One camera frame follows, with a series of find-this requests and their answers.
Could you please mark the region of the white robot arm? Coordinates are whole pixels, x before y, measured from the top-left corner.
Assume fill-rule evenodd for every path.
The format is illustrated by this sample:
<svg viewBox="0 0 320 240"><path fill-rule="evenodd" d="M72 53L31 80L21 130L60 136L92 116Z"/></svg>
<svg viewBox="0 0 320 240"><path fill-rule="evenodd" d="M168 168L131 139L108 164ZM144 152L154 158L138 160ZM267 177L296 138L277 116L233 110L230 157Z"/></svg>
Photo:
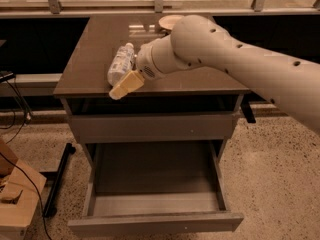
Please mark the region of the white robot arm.
<svg viewBox="0 0 320 240"><path fill-rule="evenodd" d="M320 133L320 65L243 43L208 18L188 15L177 20L168 36L141 46L135 65L113 85L112 99L136 91L146 80L210 67Z"/></svg>

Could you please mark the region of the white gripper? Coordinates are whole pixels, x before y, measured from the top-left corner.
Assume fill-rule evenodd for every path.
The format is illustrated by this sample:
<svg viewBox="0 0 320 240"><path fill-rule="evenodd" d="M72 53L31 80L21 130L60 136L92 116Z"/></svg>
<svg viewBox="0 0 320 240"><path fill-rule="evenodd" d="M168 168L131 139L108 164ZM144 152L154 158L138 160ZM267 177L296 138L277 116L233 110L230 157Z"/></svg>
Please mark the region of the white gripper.
<svg viewBox="0 0 320 240"><path fill-rule="evenodd" d="M143 44L136 58L137 70L148 80L163 78L175 70L174 53L169 38ZM109 96L120 100L144 85L144 77L136 70L127 72L111 89Z"/></svg>

